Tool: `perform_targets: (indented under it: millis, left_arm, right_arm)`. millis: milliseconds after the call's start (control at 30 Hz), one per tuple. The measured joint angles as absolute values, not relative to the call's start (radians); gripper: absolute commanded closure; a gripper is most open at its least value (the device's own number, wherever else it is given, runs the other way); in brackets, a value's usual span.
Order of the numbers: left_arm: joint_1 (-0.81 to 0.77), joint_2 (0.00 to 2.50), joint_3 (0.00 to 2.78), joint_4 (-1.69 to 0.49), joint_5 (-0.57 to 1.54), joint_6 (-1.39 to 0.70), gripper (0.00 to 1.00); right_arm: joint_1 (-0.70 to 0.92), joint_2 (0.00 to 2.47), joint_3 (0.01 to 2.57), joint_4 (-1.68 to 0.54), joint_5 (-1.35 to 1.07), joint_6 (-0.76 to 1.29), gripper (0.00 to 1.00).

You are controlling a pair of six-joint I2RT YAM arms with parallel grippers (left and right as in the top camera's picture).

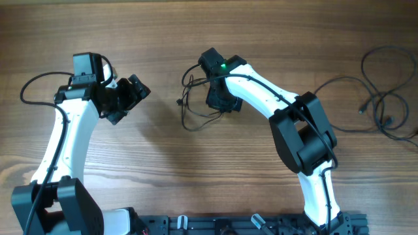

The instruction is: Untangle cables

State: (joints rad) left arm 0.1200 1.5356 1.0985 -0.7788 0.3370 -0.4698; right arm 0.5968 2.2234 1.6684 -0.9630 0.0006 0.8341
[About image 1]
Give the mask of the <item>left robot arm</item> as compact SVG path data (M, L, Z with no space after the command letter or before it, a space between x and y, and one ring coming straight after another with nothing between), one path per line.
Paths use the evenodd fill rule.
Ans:
M133 208L100 209L84 186L84 167L98 121L116 125L150 89L134 74L118 78L101 54L74 54L73 65L49 104L56 118L41 164L12 192L14 213L24 234L149 234Z

